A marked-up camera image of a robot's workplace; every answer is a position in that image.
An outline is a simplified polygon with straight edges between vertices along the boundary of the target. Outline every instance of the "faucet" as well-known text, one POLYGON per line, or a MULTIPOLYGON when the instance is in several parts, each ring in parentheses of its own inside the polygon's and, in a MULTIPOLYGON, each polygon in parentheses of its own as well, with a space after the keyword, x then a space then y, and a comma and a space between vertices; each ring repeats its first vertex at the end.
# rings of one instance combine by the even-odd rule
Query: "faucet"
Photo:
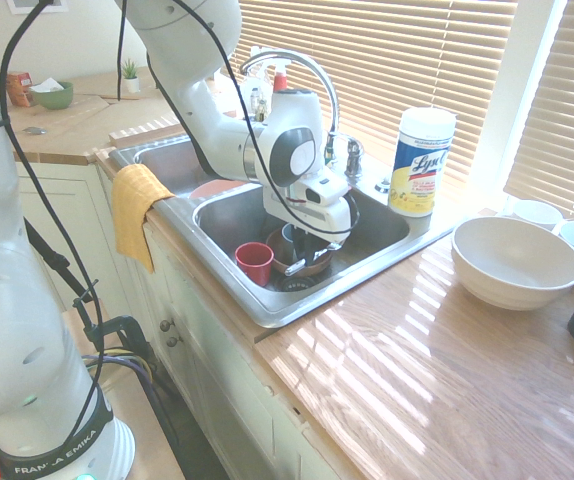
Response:
POLYGON ((329 102, 331 103, 331 127, 327 135, 327 144, 325 145, 325 164, 335 159, 334 155, 334 137, 339 134, 338 124, 340 123, 340 108, 338 106, 338 96, 336 89, 331 83, 331 79, 323 67, 318 64, 313 58, 302 53, 294 52, 293 50, 283 49, 267 49, 250 57, 245 63, 240 66, 240 73, 247 75, 249 69, 259 62, 272 60, 274 58, 282 58, 291 60, 294 63, 309 68, 322 82, 329 95, 329 102))
POLYGON ((347 167, 345 175, 352 178, 360 178, 363 175, 361 160, 363 158, 363 145, 355 138, 347 139, 347 167))

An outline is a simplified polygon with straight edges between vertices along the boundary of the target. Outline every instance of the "green bowl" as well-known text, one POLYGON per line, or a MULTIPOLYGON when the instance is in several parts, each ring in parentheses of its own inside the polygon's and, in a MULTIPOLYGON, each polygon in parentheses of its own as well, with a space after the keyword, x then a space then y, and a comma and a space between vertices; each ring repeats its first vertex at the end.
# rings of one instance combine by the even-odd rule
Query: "green bowl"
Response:
POLYGON ((39 105, 49 110, 62 110, 71 105, 74 99, 74 84, 69 82, 58 82, 64 90, 57 92, 32 92, 34 99, 39 105))

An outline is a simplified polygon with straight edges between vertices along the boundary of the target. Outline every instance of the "red cup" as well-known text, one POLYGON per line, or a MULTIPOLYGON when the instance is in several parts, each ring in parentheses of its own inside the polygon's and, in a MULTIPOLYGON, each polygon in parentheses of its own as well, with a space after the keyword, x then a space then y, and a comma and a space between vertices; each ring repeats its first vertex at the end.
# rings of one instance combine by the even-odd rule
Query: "red cup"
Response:
POLYGON ((264 287, 269 283, 274 251, 264 243, 243 243, 236 249, 236 263, 254 283, 264 287))

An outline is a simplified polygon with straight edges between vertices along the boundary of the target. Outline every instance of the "potted plant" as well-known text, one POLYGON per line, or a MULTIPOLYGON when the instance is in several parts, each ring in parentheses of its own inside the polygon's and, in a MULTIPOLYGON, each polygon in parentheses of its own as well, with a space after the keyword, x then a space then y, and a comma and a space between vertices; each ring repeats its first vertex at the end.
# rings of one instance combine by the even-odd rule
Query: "potted plant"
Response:
POLYGON ((125 86, 130 93, 140 92, 140 84, 138 82, 138 77, 136 76, 136 63, 128 58, 122 63, 122 73, 123 79, 125 80, 125 86))

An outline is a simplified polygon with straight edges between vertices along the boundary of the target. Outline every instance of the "brown bowl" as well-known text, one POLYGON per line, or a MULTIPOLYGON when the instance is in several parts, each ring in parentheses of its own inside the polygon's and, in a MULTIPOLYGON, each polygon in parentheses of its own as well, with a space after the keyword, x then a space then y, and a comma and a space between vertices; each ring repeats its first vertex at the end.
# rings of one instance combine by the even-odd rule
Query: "brown bowl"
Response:
MULTIPOLYGON (((290 261, 293 257, 294 247, 291 242, 283 238, 282 228, 271 232, 267 241, 265 242, 274 251, 274 260, 271 266, 278 272, 285 274, 287 267, 290 267, 294 262, 290 261)), ((321 256, 313 265, 303 268, 296 272, 292 277, 311 277, 317 273, 322 272, 329 267, 333 252, 327 252, 321 256)))

